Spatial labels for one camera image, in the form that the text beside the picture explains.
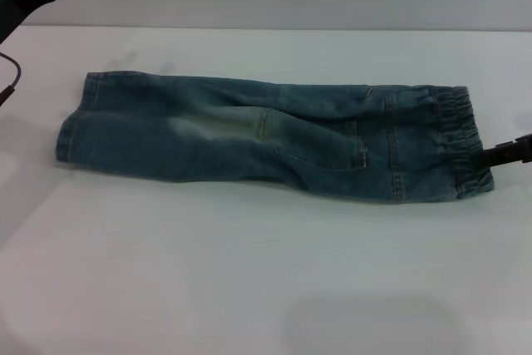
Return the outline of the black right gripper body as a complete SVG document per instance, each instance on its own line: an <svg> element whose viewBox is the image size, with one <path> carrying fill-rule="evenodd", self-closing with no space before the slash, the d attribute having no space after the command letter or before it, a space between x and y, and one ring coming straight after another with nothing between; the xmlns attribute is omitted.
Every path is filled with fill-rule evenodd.
<svg viewBox="0 0 532 355"><path fill-rule="evenodd" d="M532 160L532 135L521 136L515 140L518 160Z"/></svg>

